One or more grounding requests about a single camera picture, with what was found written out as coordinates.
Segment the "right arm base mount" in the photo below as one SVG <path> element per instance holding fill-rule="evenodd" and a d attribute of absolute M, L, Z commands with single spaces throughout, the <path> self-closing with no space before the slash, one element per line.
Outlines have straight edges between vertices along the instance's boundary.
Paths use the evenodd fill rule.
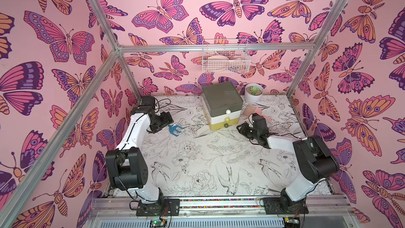
<path fill-rule="evenodd" d="M 306 198 L 299 201 L 292 201 L 287 195 L 264 197 L 261 199 L 261 205 L 267 215 L 296 215 L 309 213 L 306 206 Z"/>

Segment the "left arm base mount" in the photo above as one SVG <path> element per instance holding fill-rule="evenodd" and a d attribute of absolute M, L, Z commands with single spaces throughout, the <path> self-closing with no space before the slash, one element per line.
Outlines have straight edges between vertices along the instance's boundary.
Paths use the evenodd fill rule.
<path fill-rule="evenodd" d="M 178 216 L 180 211 L 180 199 L 163 197 L 154 203 L 140 203 L 137 216 Z"/>

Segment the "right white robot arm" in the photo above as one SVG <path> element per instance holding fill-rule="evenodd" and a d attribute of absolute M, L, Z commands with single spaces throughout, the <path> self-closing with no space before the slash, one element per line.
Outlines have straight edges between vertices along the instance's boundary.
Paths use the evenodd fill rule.
<path fill-rule="evenodd" d="M 280 201 L 285 206 L 306 199 L 320 182 L 339 171 L 337 160 L 319 136 L 293 139 L 271 133 L 265 118 L 257 113 L 252 114 L 252 124 L 244 122 L 237 130 L 248 140 L 255 140 L 255 145 L 295 154 L 300 173 L 281 191 Z"/>

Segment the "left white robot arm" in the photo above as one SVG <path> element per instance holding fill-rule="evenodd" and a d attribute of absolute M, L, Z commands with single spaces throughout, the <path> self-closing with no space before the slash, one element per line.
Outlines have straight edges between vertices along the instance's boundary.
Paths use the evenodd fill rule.
<path fill-rule="evenodd" d="M 148 181 L 148 165 L 141 153 L 145 135 L 156 134 L 174 121 L 169 112 L 159 112 L 156 98 L 143 96 L 140 105 L 131 111 L 130 124 L 121 142 L 107 151 L 105 161 L 110 186 L 126 192 L 143 204 L 158 202 L 161 190 Z"/>

